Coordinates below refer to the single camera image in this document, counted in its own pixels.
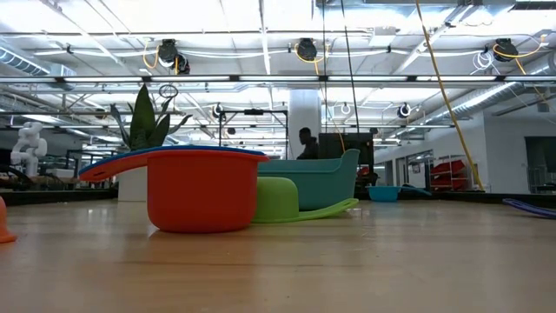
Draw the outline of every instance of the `purple object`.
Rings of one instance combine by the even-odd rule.
[[[524,210],[525,212],[533,213],[548,218],[556,218],[556,210],[549,210],[549,209],[536,207],[534,205],[522,203],[521,201],[517,201],[513,199],[503,199],[502,203],[511,205],[518,210]]]

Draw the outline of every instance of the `white column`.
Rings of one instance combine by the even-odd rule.
[[[321,132],[321,95],[318,90],[289,91],[288,159],[296,159],[305,147],[299,142],[299,130],[309,127],[311,135],[319,138]]]

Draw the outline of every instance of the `teal container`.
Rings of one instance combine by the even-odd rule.
[[[339,159],[271,160],[259,163],[259,176],[291,179],[299,193],[299,210],[318,210],[354,197],[359,151]]]

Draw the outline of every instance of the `snake plant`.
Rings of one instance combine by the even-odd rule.
[[[117,121],[122,132],[122,140],[131,151],[162,146],[167,135],[177,132],[192,117],[186,115],[179,124],[170,128],[170,114],[166,114],[166,110],[171,100],[172,98],[167,98],[164,101],[160,115],[156,117],[153,103],[150,101],[149,91],[144,84],[137,95],[135,109],[131,105],[129,106],[133,112],[129,134],[125,130],[116,105],[110,105],[110,114]]]

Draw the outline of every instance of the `wooden floor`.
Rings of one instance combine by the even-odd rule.
[[[3,313],[556,310],[556,221],[498,205],[361,203],[218,235],[162,233],[142,204],[109,201],[9,222]]]

